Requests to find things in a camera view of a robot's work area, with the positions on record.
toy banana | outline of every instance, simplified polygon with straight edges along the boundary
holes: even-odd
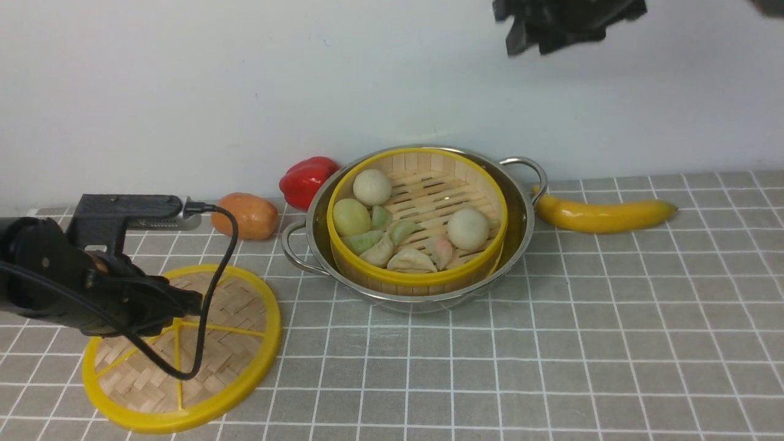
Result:
[[[591,205],[543,195],[536,204],[536,215],[546,223],[564,230],[609,234],[651,228],[670,219],[678,208],[659,199]]]

toy pepper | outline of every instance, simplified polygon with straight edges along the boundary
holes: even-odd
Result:
[[[290,168],[278,187],[290,206],[307,211],[318,189],[338,169],[340,166],[330,158],[314,156]]]

black cable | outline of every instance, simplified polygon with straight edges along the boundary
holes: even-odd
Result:
[[[74,303],[79,304],[83,308],[104,320],[107,324],[109,324],[109,326],[113,327],[117,332],[122,334],[123,337],[127,338],[131,343],[133,343],[133,345],[136,346],[144,355],[146,355],[147,358],[149,358],[150,361],[155,364],[155,366],[159,367],[168,375],[171,375],[178,380],[190,380],[196,377],[198,371],[201,369],[201,359],[204,354],[204,340],[207,334],[207,314],[209,313],[209,305],[212,303],[212,295],[215,293],[215,288],[218,286],[220,276],[223,275],[223,271],[226,269],[226,266],[229,264],[229,260],[231,259],[231,255],[234,253],[234,248],[237,246],[237,241],[239,238],[239,226],[237,225],[237,219],[234,218],[234,215],[220,206],[189,202],[189,204],[186,206],[186,210],[190,213],[221,213],[228,217],[229,221],[231,222],[231,241],[229,241],[229,246],[226,249],[226,253],[223,255],[223,259],[218,264],[218,268],[215,270],[215,274],[212,276],[212,280],[209,283],[209,287],[205,292],[204,300],[202,301],[201,318],[199,319],[198,335],[196,337],[196,353],[194,354],[194,364],[189,372],[178,370],[166,362],[166,360],[158,355],[158,353],[155,352],[144,340],[142,340],[141,337],[134,334],[125,325],[114,319],[114,317],[111,315],[108,315],[100,307],[95,306],[93,302],[86,300],[76,291],[73,291],[66,286],[61,286],[55,282],[52,282],[37,272],[30,271],[26,268],[17,267],[16,265],[12,265],[3,261],[0,261],[0,270],[15,275],[20,279],[27,280],[28,282],[37,283],[44,288],[48,288],[55,293],[67,297]]]

pot handle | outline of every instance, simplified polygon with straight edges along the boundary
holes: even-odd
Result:
[[[329,273],[322,267],[312,265],[307,263],[306,261],[299,258],[299,256],[294,253],[294,249],[292,249],[291,244],[291,237],[292,233],[297,230],[301,230],[305,228],[304,222],[296,222],[294,224],[289,225],[283,230],[283,236],[281,237],[281,244],[283,245],[283,254],[286,255],[286,258],[289,259],[289,262],[292,265],[296,266],[297,268],[307,271],[316,275],[326,275],[329,277]]]
[[[523,164],[525,166],[529,166],[536,174],[539,176],[539,191],[531,198],[531,204],[536,205],[546,192],[547,192],[547,173],[544,172],[544,169],[536,163],[533,159],[528,159],[523,156],[510,156],[509,158],[502,159],[499,161],[499,164],[502,166],[508,166],[510,164]]]

steamer basket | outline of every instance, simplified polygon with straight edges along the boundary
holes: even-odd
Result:
[[[490,221],[487,242],[473,253],[455,248],[446,269],[430,274],[393,272],[363,261],[339,237],[332,211],[339,200],[354,197],[354,178],[365,169],[379,169],[392,181],[392,197],[383,206],[393,219],[408,219],[424,228],[406,238],[395,253],[414,248],[429,254],[426,241],[446,235],[449,217],[466,206]],[[469,159],[433,148],[395,149],[360,162],[336,185],[327,211],[332,255],[341,273],[371,290],[409,296],[459,290],[491,275],[501,256],[507,222],[506,200],[490,174]]]

